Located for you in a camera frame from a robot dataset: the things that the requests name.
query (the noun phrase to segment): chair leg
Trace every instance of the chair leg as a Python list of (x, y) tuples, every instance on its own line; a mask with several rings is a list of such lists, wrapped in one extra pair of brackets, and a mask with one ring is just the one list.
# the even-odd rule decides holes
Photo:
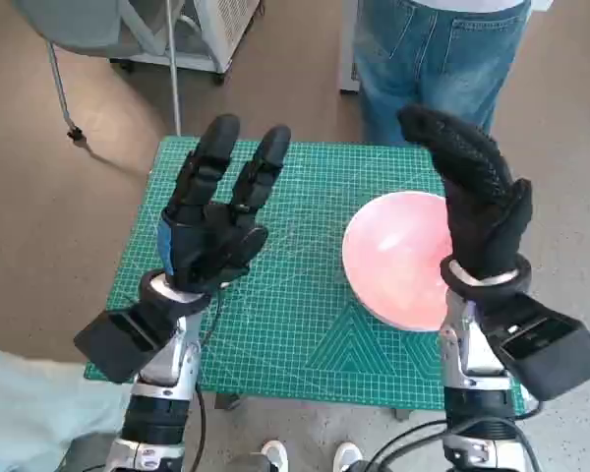
[(75, 122), (70, 117), (68, 111), (68, 103), (66, 101), (66, 92), (63, 90), (63, 84), (61, 82), (61, 75), (59, 74), (59, 66), (57, 65), (57, 55), (55, 54), (55, 48), (52, 42), (46, 41), (46, 48), (48, 49), (48, 59), (50, 61), (50, 67), (52, 68), (52, 77), (55, 80), (55, 87), (57, 88), (57, 95), (59, 96), (59, 104), (61, 104), (61, 112), (63, 113), (63, 119), (68, 125), (68, 136), (73, 141), (80, 141), (85, 136)]
[(170, 62), (170, 84), (173, 93), (173, 116), (175, 134), (181, 136), (181, 113), (179, 111), (179, 88), (177, 85), (177, 51), (175, 49), (175, 25), (172, 19), (171, 0), (166, 0), (166, 25), (168, 27), (168, 58)]

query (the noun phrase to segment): concrete floor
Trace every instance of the concrete floor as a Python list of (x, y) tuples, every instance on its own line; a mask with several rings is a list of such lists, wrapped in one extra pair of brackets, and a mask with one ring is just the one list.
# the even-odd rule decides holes
[[(184, 132), (230, 111), (244, 137), (284, 122), (298, 141), (358, 141), (358, 103), (335, 89), (340, 1), (267, 3), (224, 88), (181, 74)], [(127, 77), (104, 60), (59, 59), (95, 155), (64, 136), (43, 42), (0, 1), (0, 349), (75, 361), (72, 336), (104, 304), (157, 143), (172, 126), (164, 68)], [(533, 291), (590, 327), (590, 0), (558, 1), (532, 18), (495, 135), (535, 185), (524, 239)], [(436, 416), (417, 413), (409, 423)], [(210, 411), (208, 422), (205, 471), (273, 437), (286, 441), (291, 470), (328, 470), (341, 441), (369, 455), (406, 425), (380, 409), (284, 400)], [(590, 470), (590, 383), (525, 429), (547, 470)], [(434, 445), (396, 467), (404, 469), (444, 470), (445, 462)]]

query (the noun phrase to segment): shoe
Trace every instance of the shoe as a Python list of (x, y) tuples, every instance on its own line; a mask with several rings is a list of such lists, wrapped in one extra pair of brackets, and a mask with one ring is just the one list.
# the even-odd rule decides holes
[(280, 441), (269, 441), (263, 445), (260, 451), (262, 455), (277, 467), (278, 472), (288, 472), (288, 455), (286, 454), (286, 447)]
[(353, 463), (359, 460), (363, 460), (361, 449), (352, 442), (344, 442), (336, 450), (332, 472), (345, 472)]

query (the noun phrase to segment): table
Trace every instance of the table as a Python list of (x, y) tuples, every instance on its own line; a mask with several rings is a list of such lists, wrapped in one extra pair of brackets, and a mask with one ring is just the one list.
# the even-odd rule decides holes
[[(194, 138), (159, 145), (147, 192), (108, 308), (137, 298), (142, 274), (161, 266), (159, 213)], [(240, 142), (216, 194), (226, 201), (256, 143)], [(441, 194), (429, 155), (416, 147), (294, 143), (258, 222), (268, 242), (252, 271), (227, 288), (202, 359), (202, 387), (221, 393), (442, 409), (435, 333), (399, 331), (354, 298), (341, 265), (343, 231), (369, 200), (398, 190)], [(209, 327), (215, 302), (204, 319)], [(102, 379), (92, 365), (86, 377)]]

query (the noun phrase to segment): cable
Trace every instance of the cable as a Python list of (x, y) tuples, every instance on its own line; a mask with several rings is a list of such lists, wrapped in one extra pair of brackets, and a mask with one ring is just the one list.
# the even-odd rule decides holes
[(87, 469), (83, 469), (81, 472), (90, 472), (91, 470), (102, 469), (104, 466), (105, 466), (105, 464), (92, 465), (92, 467), (88, 467)]
[(537, 404), (535, 408), (530, 409), (529, 411), (522, 413), (514, 418), (515, 421), (524, 421), (528, 420), (529, 418), (533, 418), (534, 416), (538, 416), (540, 413), (544, 411), (544, 401), (537, 400)]
[(464, 421), (463, 423), (460, 423), (454, 426), (453, 428), (447, 428), (444, 431), (441, 431), (434, 435), (426, 436), (425, 438), (421, 438), (420, 440), (410, 442), (409, 444), (399, 447), (397, 450), (395, 450), (385, 459), (383, 459), (383, 461), (381, 462), (380, 469), (385, 470), (386, 467), (393, 463), (398, 457), (401, 457), (402, 455), (407, 454), (412, 450), (418, 449), (423, 445), (427, 445), (435, 441), (440, 441), (448, 435), (457, 435), (459, 433), (462, 433), (463, 431), (472, 428), (474, 425), (477, 425), (484, 421), (496, 421), (508, 425), (510, 428), (512, 428), (518, 436), (518, 439), (522, 443), (522, 446), (525, 448), (527, 455), (529, 456), (529, 460), (531, 461), (531, 466), (533, 467), (533, 470), (535, 472), (542, 471), (540, 463), (538, 462), (538, 458), (535, 455), (535, 451), (533, 450), (533, 447), (531, 446), (531, 443), (527, 439), (524, 432), (518, 426), (516, 426), (516, 424), (513, 421), (508, 420), (506, 418), (500, 418), (497, 416), (481, 416), (478, 418), (473, 418), (471, 420)]
[[(216, 313), (214, 314), (214, 320), (212, 321), (212, 325), (209, 327), (206, 335), (201, 341), (201, 346), (204, 347), (207, 345), (207, 342), (214, 334), (216, 330), (216, 326), (218, 325), (218, 320), (220, 319), (221, 313), (223, 309), (223, 294), (222, 289), (218, 289), (216, 291)], [(207, 429), (207, 414), (206, 414), (206, 401), (204, 400), (204, 394), (201, 392), (201, 387), (198, 383), (195, 383), (195, 392), (197, 393), (197, 400), (199, 401), (199, 410), (201, 411), (201, 435), (199, 436), (199, 448), (197, 449), (197, 455), (195, 455), (195, 460), (193, 462), (192, 467), (190, 468), (190, 472), (197, 472), (199, 469), (199, 464), (201, 463), (201, 459), (204, 455), (204, 449), (206, 448), (206, 429)]]
[(220, 320), (220, 316), (223, 313), (223, 289), (219, 288), (216, 291), (216, 314), (214, 315), (214, 320), (212, 321), (212, 325), (209, 327), (209, 330), (206, 332), (204, 339), (201, 341), (201, 346), (206, 346), (209, 339), (214, 334), (216, 330), (216, 326), (218, 325), (218, 320)]
[(405, 437), (415, 433), (416, 431), (423, 430), (424, 428), (428, 428), (430, 426), (436, 426), (436, 425), (445, 425), (445, 423), (446, 423), (446, 420), (429, 421), (428, 423), (423, 423), (419, 426), (416, 426), (415, 428), (411, 428), (410, 430), (405, 431), (401, 435), (396, 436), (391, 441), (389, 441), (387, 444), (385, 444), (383, 447), (381, 447), (378, 450), (378, 452), (376, 452), (376, 454), (374, 454), (374, 457), (372, 457), (372, 459), (367, 463), (367, 467), (365, 467), (365, 470), (363, 472), (369, 472), (372, 465), (374, 465), (374, 463), (378, 459), (381, 458), (381, 456), (386, 452), (386, 450), (389, 449), (392, 445), (394, 445), (398, 441), (400, 441), (402, 438), (405, 438)]
[(206, 448), (206, 402), (204, 401), (204, 394), (201, 392), (201, 387), (197, 383), (195, 385), (195, 392), (197, 393), (197, 400), (199, 401), (199, 409), (201, 411), (201, 436), (199, 437), (199, 448), (197, 449), (197, 455), (193, 462), (190, 472), (197, 472), (199, 464), (204, 456), (204, 449)]
[[(533, 418), (535, 416), (538, 416), (540, 413), (542, 413), (542, 411), (544, 411), (544, 402), (538, 400), (538, 403), (535, 406), (535, 408), (532, 408), (531, 410), (529, 410), (525, 413), (517, 415), (516, 417), (514, 417), (514, 421), (528, 420), (529, 418)], [(411, 428), (410, 430), (405, 431), (401, 435), (396, 436), (391, 441), (389, 441), (387, 444), (385, 444), (383, 447), (381, 447), (376, 452), (376, 454), (374, 454), (372, 459), (367, 463), (367, 467), (365, 467), (365, 470), (363, 472), (369, 472), (370, 469), (372, 468), (372, 465), (374, 465), (376, 463), (376, 461), (381, 458), (381, 456), (386, 452), (386, 450), (389, 449), (392, 445), (394, 445), (398, 441), (400, 441), (401, 439), (403, 439), (403, 438), (405, 438), (417, 431), (423, 430), (425, 428), (429, 428), (431, 426), (436, 426), (436, 425), (445, 425), (445, 423), (446, 423), (446, 420), (429, 421), (428, 423), (423, 423), (422, 425), (416, 426), (415, 428)]]

